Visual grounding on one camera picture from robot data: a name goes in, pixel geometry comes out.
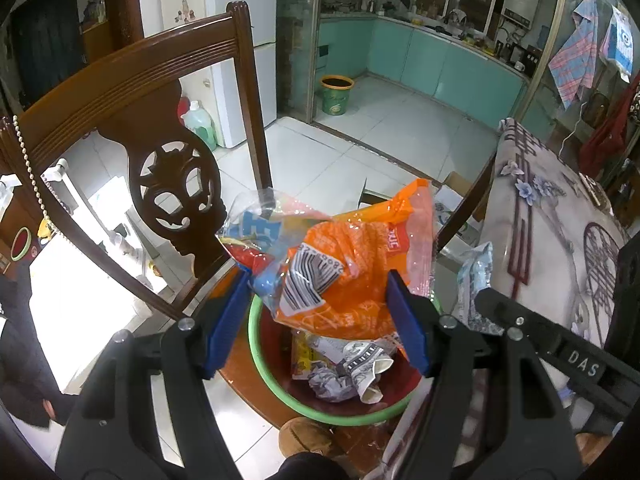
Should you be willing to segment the orange snack wrapper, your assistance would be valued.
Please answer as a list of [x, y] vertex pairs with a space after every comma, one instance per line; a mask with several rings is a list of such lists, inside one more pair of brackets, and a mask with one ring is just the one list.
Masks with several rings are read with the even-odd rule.
[[431, 182], [416, 179], [389, 200], [312, 226], [288, 251], [274, 319], [344, 340], [396, 332], [386, 304], [388, 274], [410, 292], [432, 289], [435, 245]]

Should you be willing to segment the crumpled printed paper trash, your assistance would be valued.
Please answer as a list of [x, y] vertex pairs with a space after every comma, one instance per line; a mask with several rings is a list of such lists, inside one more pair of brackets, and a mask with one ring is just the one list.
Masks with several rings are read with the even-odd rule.
[[292, 378], [304, 380], [323, 401], [340, 403], [358, 396], [378, 404], [381, 376], [392, 368], [400, 350], [396, 333], [375, 340], [344, 340], [292, 330]]

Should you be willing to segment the green yellow trash bin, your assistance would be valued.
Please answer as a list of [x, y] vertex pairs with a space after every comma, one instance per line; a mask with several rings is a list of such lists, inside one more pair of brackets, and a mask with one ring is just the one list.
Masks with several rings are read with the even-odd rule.
[[322, 110], [330, 116], [344, 115], [355, 81], [347, 76], [326, 75], [320, 79], [320, 84]]

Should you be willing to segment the teal kitchen cabinets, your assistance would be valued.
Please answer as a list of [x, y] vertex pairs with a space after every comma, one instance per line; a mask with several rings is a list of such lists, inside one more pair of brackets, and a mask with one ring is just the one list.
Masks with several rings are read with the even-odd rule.
[[362, 75], [430, 96], [488, 127], [511, 116], [528, 80], [463, 42], [391, 18], [333, 15], [320, 20], [317, 75]]

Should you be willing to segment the blue white snack bag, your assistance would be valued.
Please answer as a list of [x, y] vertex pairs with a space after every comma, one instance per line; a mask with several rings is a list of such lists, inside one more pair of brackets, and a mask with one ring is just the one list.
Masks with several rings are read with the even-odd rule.
[[273, 188], [244, 192], [216, 233], [229, 256], [247, 272], [250, 287], [270, 308], [279, 302], [288, 251], [329, 216]]

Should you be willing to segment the dark wooden chair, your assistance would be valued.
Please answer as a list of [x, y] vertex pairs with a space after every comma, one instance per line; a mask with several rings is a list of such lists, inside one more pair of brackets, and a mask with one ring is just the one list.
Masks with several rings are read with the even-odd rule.
[[[198, 291], [228, 260], [216, 239], [227, 217], [213, 152], [181, 122], [180, 79], [228, 58], [231, 23], [248, 17], [245, 6], [166, 30], [90, 64], [26, 112], [1, 121], [1, 158], [30, 186], [30, 204], [77, 249], [148, 307], [178, 320]], [[248, 152], [258, 188], [272, 185], [265, 125], [254, 62], [240, 55], [241, 105]], [[183, 256], [192, 276], [167, 301], [131, 276], [78, 226], [42, 180], [43, 171], [85, 134], [97, 131], [127, 155], [128, 184], [143, 224]]]

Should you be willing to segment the green detergent bottle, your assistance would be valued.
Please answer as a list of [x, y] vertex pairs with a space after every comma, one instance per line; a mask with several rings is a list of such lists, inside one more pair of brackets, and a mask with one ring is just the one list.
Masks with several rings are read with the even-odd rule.
[[213, 119], [198, 101], [191, 101], [186, 114], [181, 119], [190, 131], [196, 134], [213, 152], [217, 147], [215, 125]]

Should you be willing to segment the red hanging garment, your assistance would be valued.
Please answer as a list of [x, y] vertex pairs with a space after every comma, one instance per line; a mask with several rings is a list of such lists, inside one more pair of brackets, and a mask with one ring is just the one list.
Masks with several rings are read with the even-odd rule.
[[615, 103], [604, 123], [580, 149], [578, 167], [582, 174], [592, 178], [597, 177], [605, 163], [625, 149], [627, 119], [639, 88], [639, 80], [640, 75], [637, 74]]

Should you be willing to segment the plaid hanging cloth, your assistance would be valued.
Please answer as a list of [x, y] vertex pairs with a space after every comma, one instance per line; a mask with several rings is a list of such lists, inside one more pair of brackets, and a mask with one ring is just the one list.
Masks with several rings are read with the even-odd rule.
[[593, 85], [598, 55], [597, 0], [582, 0], [573, 11], [572, 19], [574, 32], [548, 64], [566, 110]]

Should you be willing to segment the white refrigerator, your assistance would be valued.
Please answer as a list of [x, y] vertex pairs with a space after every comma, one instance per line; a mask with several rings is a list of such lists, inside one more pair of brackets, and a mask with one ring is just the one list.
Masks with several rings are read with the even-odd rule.
[[239, 67], [248, 66], [240, 60], [242, 53], [252, 55], [262, 123], [268, 126], [277, 118], [277, 0], [160, 0], [167, 28], [228, 15], [228, 6], [245, 6], [248, 11], [242, 24], [231, 23], [233, 42], [228, 58], [183, 76], [180, 84], [186, 97], [198, 102], [213, 119], [216, 143], [234, 148], [247, 137], [236, 76]]

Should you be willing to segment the white water heater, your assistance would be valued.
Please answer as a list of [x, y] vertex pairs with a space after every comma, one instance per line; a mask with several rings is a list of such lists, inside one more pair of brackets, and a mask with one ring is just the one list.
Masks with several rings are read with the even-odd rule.
[[503, 0], [501, 15], [521, 28], [533, 26], [539, 0]]

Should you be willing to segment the blue white hanging bag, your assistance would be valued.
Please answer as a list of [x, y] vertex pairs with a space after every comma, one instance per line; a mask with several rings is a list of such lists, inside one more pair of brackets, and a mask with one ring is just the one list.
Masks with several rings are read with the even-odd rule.
[[634, 62], [634, 37], [628, 16], [620, 12], [616, 6], [612, 7], [612, 16], [600, 47], [600, 58], [617, 70], [623, 82], [630, 83]]

